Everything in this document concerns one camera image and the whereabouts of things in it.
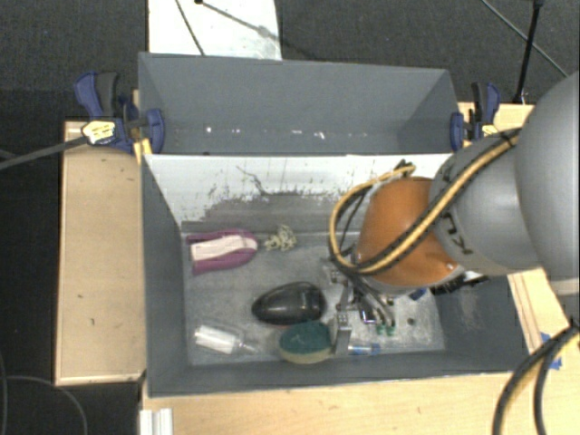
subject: black cable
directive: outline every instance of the black cable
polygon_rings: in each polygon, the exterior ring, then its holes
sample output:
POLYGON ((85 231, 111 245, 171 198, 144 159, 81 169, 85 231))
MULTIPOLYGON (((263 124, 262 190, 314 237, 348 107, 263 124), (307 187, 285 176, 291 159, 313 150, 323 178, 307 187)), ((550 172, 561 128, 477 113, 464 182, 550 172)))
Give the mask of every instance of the black cable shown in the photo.
POLYGON ((343 251, 343 243, 344 243, 344 239, 346 238, 346 232, 348 231, 348 228, 350 227, 351 223, 353 222, 354 215, 356 215, 356 212, 361 207, 361 204, 363 203, 364 197, 366 196, 367 192, 368 192, 368 190, 361 192, 361 194, 358 196, 358 201, 356 202, 356 205, 354 206, 353 211, 351 211, 351 214, 349 215, 348 219, 346 220, 346 224, 344 225, 344 229, 343 229, 343 235, 341 236, 341 241, 338 244, 338 247, 340 248, 341 252, 343 251))
POLYGON ((542 406, 544 387, 546 385, 546 377, 550 370, 550 366, 562 348, 564 348, 566 344, 574 338, 574 335, 578 334, 578 332, 578 327, 573 324, 566 329, 565 334, 557 340, 552 349, 547 353, 544 362, 542 362, 542 367, 537 374, 536 387, 534 388, 534 423, 536 424, 536 430, 539 435, 546 435, 542 406))
POLYGON ((59 143, 58 145, 53 145, 52 147, 47 147, 42 150, 33 151, 32 153, 28 153, 26 155, 17 156, 16 158, 7 159, 6 161, 0 162, 0 170, 12 168, 13 166, 17 166, 19 164, 24 164, 28 161, 38 160, 39 158, 43 158, 46 156, 53 155, 54 153, 60 153, 61 151, 66 151, 69 149, 73 149, 80 145, 84 145, 87 143, 86 137, 79 137, 77 139, 68 140, 63 143, 59 143))
POLYGON ((558 344, 563 339, 563 337, 568 337, 569 330, 571 328, 574 328, 574 326, 570 325, 558 335, 555 335, 554 337, 547 340, 535 352, 530 354, 514 371, 509 381, 507 381, 503 391, 501 392, 498 403, 496 405, 496 411, 494 413, 492 425, 493 435, 501 434, 501 425, 506 414, 509 399, 513 395, 519 383, 526 377, 526 375, 537 363, 546 358, 546 356, 552 351, 553 347, 558 344))
POLYGON ((8 381, 41 383, 42 385, 50 387, 52 390, 57 390, 58 392, 63 393, 72 402, 72 404, 74 404, 74 407, 81 416, 83 435, 89 434, 89 424, 87 422, 87 416, 84 413, 82 405, 79 403, 79 401, 74 397, 72 393, 70 393, 68 390, 65 390, 62 387, 55 386, 52 382, 49 382, 45 379, 40 379, 38 377, 31 377, 28 375, 6 375, 4 357, 0 352, 0 382, 2 383, 2 425, 0 425, 0 435, 6 435, 6 432, 8 430, 8 381))
POLYGON ((8 380, 2 353, 0 353, 0 382, 2 383, 2 425, 0 426, 0 435, 6 435, 8 429, 8 380))
MULTIPOLYGON (((519 35, 524 41, 527 42, 527 35, 525 35, 522 31, 517 29, 517 27, 509 21, 503 14, 501 14, 490 2, 487 0, 479 0, 486 8, 491 11, 495 16, 497 16, 504 24, 507 25, 511 30, 513 30, 517 35, 519 35)), ((549 62, 554 68, 562 74, 564 77, 568 77, 568 73, 564 71, 558 63, 556 63, 544 50, 536 45, 536 43, 532 43, 532 47, 536 49, 536 51, 547 61, 549 62)))
POLYGON ((183 22, 185 23, 185 25, 188 27, 188 31, 189 31, 189 35, 191 35, 191 38, 193 39, 193 43, 196 45, 196 47, 199 50, 199 54, 201 56, 205 56, 206 53, 203 51, 203 49, 201 48, 201 45, 199 44, 199 40, 196 37, 196 35, 193 33, 193 29, 191 29, 191 25, 189 25, 189 21, 188 18, 185 16, 185 13, 183 11, 183 8, 181 7, 181 3, 179 2, 179 0, 175 0, 175 4, 178 6, 179 12, 181 13, 181 17, 183 18, 183 22))

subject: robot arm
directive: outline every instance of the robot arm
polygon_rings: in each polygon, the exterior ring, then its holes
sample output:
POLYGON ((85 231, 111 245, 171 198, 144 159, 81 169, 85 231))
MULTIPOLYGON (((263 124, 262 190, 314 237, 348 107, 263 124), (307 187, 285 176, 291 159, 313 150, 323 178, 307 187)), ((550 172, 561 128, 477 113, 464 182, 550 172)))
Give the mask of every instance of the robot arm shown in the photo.
MULTIPOLYGON (((465 271, 499 276, 542 266, 578 317, 578 72, 537 104, 520 132, 452 155, 435 179, 387 180, 371 198, 343 271, 387 295, 465 271)), ((362 190, 355 189, 351 201, 362 190)))

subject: green sponge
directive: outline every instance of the green sponge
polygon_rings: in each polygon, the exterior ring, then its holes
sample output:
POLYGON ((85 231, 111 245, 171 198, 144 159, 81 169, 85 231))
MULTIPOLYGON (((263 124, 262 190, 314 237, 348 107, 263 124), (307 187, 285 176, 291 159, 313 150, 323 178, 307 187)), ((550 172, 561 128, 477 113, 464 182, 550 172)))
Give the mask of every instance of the green sponge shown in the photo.
POLYGON ((328 326, 312 321, 296 324, 286 330, 278 343, 280 355, 296 364, 314 364, 328 359, 333 343, 328 326))

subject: blue tape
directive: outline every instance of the blue tape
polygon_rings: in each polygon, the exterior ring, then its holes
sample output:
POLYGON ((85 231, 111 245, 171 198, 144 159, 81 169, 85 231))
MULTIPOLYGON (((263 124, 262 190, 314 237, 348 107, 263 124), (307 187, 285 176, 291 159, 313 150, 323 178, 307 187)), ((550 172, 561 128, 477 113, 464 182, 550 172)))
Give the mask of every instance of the blue tape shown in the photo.
MULTIPOLYGON (((540 332, 540 336, 542 337, 542 343, 547 342, 551 337, 547 333, 540 332)), ((562 358, 558 358, 550 364, 550 369, 555 369, 559 371, 562 367, 562 358)))

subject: small plastic vial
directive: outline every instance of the small plastic vial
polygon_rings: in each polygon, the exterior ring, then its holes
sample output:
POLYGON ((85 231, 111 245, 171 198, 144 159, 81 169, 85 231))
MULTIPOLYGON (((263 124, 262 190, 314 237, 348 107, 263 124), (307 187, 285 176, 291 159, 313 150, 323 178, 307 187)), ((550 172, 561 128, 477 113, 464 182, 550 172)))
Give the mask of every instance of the small plastic vial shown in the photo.
POLYGON ((197 346, 222 354, 257 354, 257 347, 244 339, 241 332, 227 330, 217 325, 202 324, 196 327, 194 339, 197 346))

